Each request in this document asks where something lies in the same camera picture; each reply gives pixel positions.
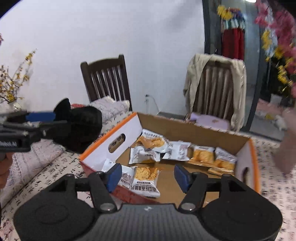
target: dark brown chair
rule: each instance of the dark brown chair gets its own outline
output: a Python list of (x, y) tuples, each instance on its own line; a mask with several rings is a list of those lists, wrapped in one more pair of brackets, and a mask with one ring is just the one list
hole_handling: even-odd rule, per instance
[(116, 101), (129, 100), (130, 111), (132, 110), (126, 64), (122, 54), (118, 58), (101, 59), (90, 64), (82, 62), (80, 67), (90, 101), (109, 95)]

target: tablecloth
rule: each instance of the tablecloth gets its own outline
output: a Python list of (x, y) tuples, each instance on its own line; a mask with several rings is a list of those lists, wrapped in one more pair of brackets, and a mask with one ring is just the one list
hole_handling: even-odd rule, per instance
[[(282, 212), (284, 222), (276, 241), (293, 241), (296, 239), (296, 168), (290, 175), (281, 173), (272, 160), (272, 154), (279, 147), (279, 143), (248, 134), (256, 147), (259, 168), (261, 171), (261, 194), (274, 203)], [(6, 241), (19, 241), (13, 227), (12, 218), (16, 209), (42, 189), (53, 183), (66, 173), (73, 173), (77, 178), (85, 177), (78, 161), (78, 155), (64, 152), (55, 161), (36, 175), (2, 210), (0, 236)], [(91, 202), (89, 193), (79, 193), (80, 199)]]

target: hanging clothes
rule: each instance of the hanging clothes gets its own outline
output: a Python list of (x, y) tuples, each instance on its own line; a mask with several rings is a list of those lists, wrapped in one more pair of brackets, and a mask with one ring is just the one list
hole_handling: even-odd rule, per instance
[(222, 55), (228, 58), (244, 60), (245, 21), (238, 9), (230, 9), (234, 17), (221, 20)]

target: white wall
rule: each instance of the white wall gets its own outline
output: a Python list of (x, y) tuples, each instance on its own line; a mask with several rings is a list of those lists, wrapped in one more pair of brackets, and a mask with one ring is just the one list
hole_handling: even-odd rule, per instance
[(89, 103), (80, 63), (123, 53), (133, 109), (146, 112), (150, 94), (161, 111), (184, 114), (186, 67), (204, 52), (202, 0), (22, 0), (0, 19), (0, 33), (0, 64), (11, 72), (38, 49), (19, 101), (34, 111), (64, 97)]

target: metal screw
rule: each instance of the metal screw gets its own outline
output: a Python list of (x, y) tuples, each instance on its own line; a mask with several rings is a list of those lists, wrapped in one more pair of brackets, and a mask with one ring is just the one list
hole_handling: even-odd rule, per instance
[(109, 202), (103, 203), (100, 206), (100, 209), (103, 211), (112, 211), (115, 208), (115, 205)]
[(195, 205), (193, 203), (186, 202), (181, 205), (181, 208), (186, 211), (192, 211), (195, 209)]

